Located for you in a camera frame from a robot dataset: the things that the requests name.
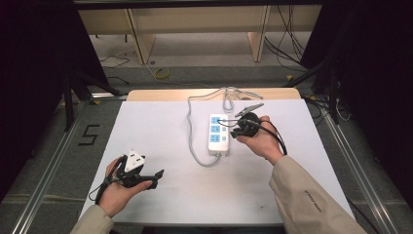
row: sleeve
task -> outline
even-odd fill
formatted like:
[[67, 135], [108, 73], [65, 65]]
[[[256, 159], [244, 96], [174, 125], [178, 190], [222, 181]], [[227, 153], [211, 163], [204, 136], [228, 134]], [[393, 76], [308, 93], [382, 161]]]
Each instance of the sleeve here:
[[82, 215], [70, 233], [109, 233], [113, 224], [112, 218], [110, 218], [100, 206], [93, 205]]
[[291, 157], [284, 156], [276, 163], [270, 186], [288, 234], [365, 233]]

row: right hand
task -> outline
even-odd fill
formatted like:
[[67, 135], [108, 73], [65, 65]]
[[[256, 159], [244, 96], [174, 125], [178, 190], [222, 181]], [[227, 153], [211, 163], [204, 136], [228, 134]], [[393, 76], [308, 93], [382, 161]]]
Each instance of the right hand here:
[[[260, 120], [262, 121], [262, 127], [270, 130], [274, 134], [277, 134], [277, 131], [273, 128], [273, 126], [271, 126], [270, 123], [264, 122], [270, 121], [270, 117], [262, 116]], [[244, 143], [252, 150], [252, 152], [258, 156], [264, 157], [272, 165], [275, 165], [283, 156], [282, 151], [280, 150], [279, 142], [262, 129], [260, 129], [253, 137], [237, 136], [237, 141]]]

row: electrical outlet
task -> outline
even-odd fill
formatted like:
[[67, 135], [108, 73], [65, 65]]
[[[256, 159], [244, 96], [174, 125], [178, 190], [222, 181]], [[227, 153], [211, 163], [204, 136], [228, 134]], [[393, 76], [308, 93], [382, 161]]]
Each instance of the electrical outlet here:
[[212, 125], [212, 126], [210, 126], [210, 131], [212, 132], [212, 133], [219, 133], [221, 128], [218, 126], [218, 125]]
[[209, 117], [208, 152], [211, 155], [225, 156], [228, 153], [228, 127], [220, 124], [221, 121], [227, 119], [228, 115], [225, 114], [212, 114]]
[[210, 118], [210, 123], [211, 124], [219, 124], [218, 121], [219, 121], [219, 117], [211, 117]]
[[219, 135], [211, 135], [210, 142], [219, 142]]

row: table surface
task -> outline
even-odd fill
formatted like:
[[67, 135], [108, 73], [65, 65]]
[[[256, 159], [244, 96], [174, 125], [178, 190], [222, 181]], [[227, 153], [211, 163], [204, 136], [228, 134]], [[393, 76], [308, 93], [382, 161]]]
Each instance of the table surface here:
[[[157, 189], [134, 196], [114, 217], [115, 222], [180, 226], [282, 224], [274, 193], [268, 185], [272, 166], [267, 161], [260, 160], [234, 139], [230, 141], [229, 155], [212, 168], [198, 165], [189, 152], [188, 103], [183, 100], [212, 91], [216, 90], [130, 92], [119, 111], [91, 191], [103, 181], [108, 163], [132, 148], [146, 156], [143, 176], [161, 169], [165, 169], [165, 173]], [[282, 133], [289, 155], [352, 215], [306, 103], [299, 99], [298, 92], [291, 88], [244, 91], [258, 93], [265, 99], [235, 100], [234, 112], [263, 102], [264, 106], [254, 112], [259, 116], [270, 115]], [[211, 113], [223, 112], [222, 93], [209, 100], [192, 101], [191, 105], [193, 145], [199, 158], [207, 162], [211, 160], [207, 147], [203, 146], [207, 142], [207, 118]], [[229, 114], [230, 118], [234, 118], [234, 114]], [[87, 199], [82, 213], [92, 204]]]
[[[294, 88], [253, 88], [240, 89], [241, 91], [260, 94], [264, 99], [299, 99], [300, 94]], [[203, 96], [212, 93], [212, 89], [187, 89], [187, 90], [134, 90], [128, 95], [127, 101], [134, 100], [186, 100], [192, 96]], [[221, 95], [209, 99], [222, 99]]]

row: white cable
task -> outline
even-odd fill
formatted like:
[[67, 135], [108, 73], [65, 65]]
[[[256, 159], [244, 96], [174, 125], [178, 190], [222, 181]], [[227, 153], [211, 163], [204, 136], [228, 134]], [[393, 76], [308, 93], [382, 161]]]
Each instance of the white cable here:
[[340, 116], [340, 118], [341, 118], [342, 120], [344, 120], [344, 121], [350, 120], [350, 117], [352, 116], [352, 114], [349, 113], [349, 116], [348, 116], [347, 118], [344, 118], [344, 117], [340, 114], [340, 111], [338, 110], [338, 102], [340, 102], [340, 99], [339, 99], [339, 98], [337, 98], [337, 101], [336, 101], [337, 114], [338, 114], [338, 115]]
[[[189, 138], [188, 138], [189, 150], [191, 151], [192, 156], [193, 156], [194, 159], [198, 162], [198, 164], [200, 164], [201, 166], [206, 167], [206, 168], [210, 168], [210, 167], [214, 166], [214, 165], [219, 161], [219, 159], [220, 159], [221, 157], [223, 157], [223, 155], [221, 155], [220, 153], [217, 153], [217, 154], [215, 155], [215, 159], [214, 159], [211, 163], [206, 164], [206, 163], [203, 163], [203, 162], [198, 158], [197, 154], [195, 153], [195, 150], [194, 150], [194, 148], [193, 148], [193, 146], [192, 146], [192, 121], [191, 121], [192, 107], [191, 107], [191, 99], [192, 99], [192, 98], [206, 98], [206, 97], [212, 96], [212, 95], [214, 95], [214, 94], [216, 94], [216, 93], [218, 93], [218, 92], [220, 92], [220, 91], [225, 91], [225, 93], [224, 93], [224, 99], [223, 99], [223, 103], [222, 103], [222, 108], [223, 108], [224, 111], [227, 112], [227, 113], [230, 113], [230, 112], [232, 112], [232, 111], [234, 110], [234, 103], [233, 103], [233, 100], [232, 100], [232, 98], [231, 98], [231, 95], [234, 95], [234, 96], [237, 97], [238, 99], [241, 99], [241, 97], [237, 94], [237, 93], [241, 93], [241, 94], [245, 94], [245, 95], [252, 96], [252, 97], [255, 97], [255, 98], [263, 99], [262, 96], [260, 96], [260, 95], [258, 95], [258, 94], [256, 94], [256, 93], [241, 91], [241, 90], [239, 90], [238, 88], [235, 88], [235, 87], [223, 87], [223, 88], [220, 88], [220, 89], [218, 89], [218, 90], [216, 90], [216, 91], [214, 91], [214, 92], [212, 92], [212, 93], [210, 93], [210, 94], [207, 94], [207, 95], [203, 95], [203, 96], [190, 96], [190, 97], [188, 97], [188, 99], [187, 99], [187, 101], [188, 101], [188, 113], [187, 113], [187, 115], [186, 115], [186, 119], [188, 120], [188, 123], [189, 123]], [[225, 104], [227, 101], [229, 101], [229, 103], [230, 103], [230, 107], [229, 107], [229, 108], [228, 108], [228, 107], [226, 106], [226, 104]]]

